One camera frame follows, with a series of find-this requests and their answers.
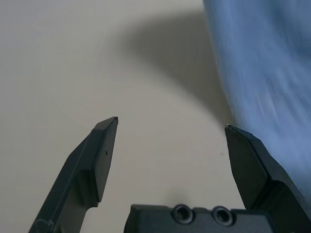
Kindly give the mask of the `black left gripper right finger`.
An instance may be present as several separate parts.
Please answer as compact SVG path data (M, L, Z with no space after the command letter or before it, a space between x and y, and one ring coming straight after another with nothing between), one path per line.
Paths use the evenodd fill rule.
M262 211L278 233L309 233L311 206L285 169L251 133L225 127L232 175L246 210Z

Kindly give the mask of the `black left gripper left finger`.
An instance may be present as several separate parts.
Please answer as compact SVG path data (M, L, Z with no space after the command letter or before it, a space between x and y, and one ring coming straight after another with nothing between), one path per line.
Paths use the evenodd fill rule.
M65 161L31 228L31 233L78 233L86 212L102 201L118 117L96 124Z

